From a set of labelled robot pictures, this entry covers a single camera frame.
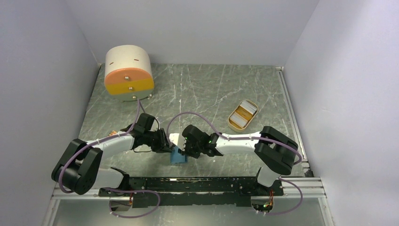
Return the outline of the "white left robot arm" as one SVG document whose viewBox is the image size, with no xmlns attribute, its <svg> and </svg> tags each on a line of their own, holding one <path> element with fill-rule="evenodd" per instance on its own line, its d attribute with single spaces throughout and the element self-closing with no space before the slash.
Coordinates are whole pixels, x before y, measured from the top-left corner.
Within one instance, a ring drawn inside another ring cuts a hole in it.
<svg viewBox="0 0 399 226">
<path fill-rule="evenodd" d="M 95 184 L 105 154 L 112 156 L 142 145 L 155 153 L 172 152 L 174 146 L 168 142 L 164 129 L 151 130 L 154 121 L 154 116 L 142 113 L 114 135 L 93 141 L 72 140 L 54 167 L 52 180 L 67 194 L 83 195 Z"/>
</svg>

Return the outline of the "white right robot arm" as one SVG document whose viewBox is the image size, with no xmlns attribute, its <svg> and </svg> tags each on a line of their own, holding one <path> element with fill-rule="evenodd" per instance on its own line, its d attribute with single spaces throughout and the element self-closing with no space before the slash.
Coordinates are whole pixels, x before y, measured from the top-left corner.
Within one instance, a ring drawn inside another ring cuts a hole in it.
<svg viewBox="0 0 399 226">
<path fill-rule="evenodd" d="M 209 135 L 189 125 L 181 134 L 173 133 L 169 138 L 181 155 L 196 159 L 201 154 L 209 157 L 255 154 L 263 162 L 254 182 L 254 190 L 260 195 L 267 194 L 280 176 L 290 175 L 293 166 L 302 160 L 298 144 L 271 126 L 252 134 Z"/>
</svg>

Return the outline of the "blue leather card holder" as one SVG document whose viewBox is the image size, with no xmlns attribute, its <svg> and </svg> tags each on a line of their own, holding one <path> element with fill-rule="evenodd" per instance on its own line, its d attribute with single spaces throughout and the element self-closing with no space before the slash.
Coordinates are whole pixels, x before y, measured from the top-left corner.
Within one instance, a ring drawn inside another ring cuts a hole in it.
<svg viewBox="0 0 399 226">
<path fill-rule="evenodd" d="M 178 146 L 173 147 L 172 152 L 170 153 L 171 164 L 182 164 L 188 162 L 187 156 L 180 154 L 179 150 Z"/>
</svg>

